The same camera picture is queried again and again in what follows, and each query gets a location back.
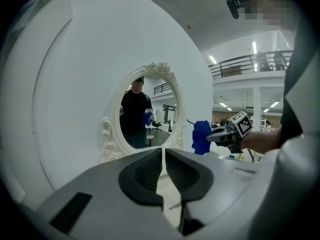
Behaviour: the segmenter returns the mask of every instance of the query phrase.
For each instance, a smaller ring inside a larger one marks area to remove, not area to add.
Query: black rectangle
[[[67,235],[91,198],[91,194],[78,192],[51,220],[50,225]]]

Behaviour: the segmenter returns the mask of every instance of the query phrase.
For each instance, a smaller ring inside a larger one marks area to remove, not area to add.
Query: white ornate mirror frame
[[[160,62],[158,64],[151,63],[147,66],[142,66],[131,73],[119,86],[115,92],[111,107],[110,107],[110,117],[105,116],[102,120],[102,134],[104,136],[104,143],[102,147],[101,163],[116,160],[134,153],[139,152],[139,150],[133,148],[125,140],[119,120],[119,110],[122,98],[126,89],[131,83],[140,77],[159,77],[163,78],[170,85],[173,94],[177,99],[178,104],[178,120],[177,124],[172,130],[169,138],[163,143],[161,148],[173,148],[182,149],[183,148],[183,132],[185,127],[185,103],[181,88],[175,77],[175,74],[171,72],[168,63]]]

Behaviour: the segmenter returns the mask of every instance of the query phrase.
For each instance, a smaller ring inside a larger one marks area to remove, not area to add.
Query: blue cloth
[[[208,121],[197,121],[193,126],[192,148],[195,154],[204,155],[210,151],[211,142],[206,140],[206,137],[211,134],[210,124]]]
[[[152,115],[152,113],[144,113],[143,117],[142,117],[141,124],[149,126],[149,119],[150,119],[151,115]]]

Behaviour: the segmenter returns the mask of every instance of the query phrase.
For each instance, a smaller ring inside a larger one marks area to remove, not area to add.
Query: white pillar
[[[260,88],[253,87],[253,132],[260,132],[261,97]]]

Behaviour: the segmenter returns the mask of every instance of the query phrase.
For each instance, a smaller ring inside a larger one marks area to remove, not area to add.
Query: balcony railing
[[[154,88],[154,94],[163,93],[164,91],[171,90],[171,87],[166,82]]]
[[[286,70],[293,50],[261,52],[228,59],[209,66],[212,78],[246,73]]]

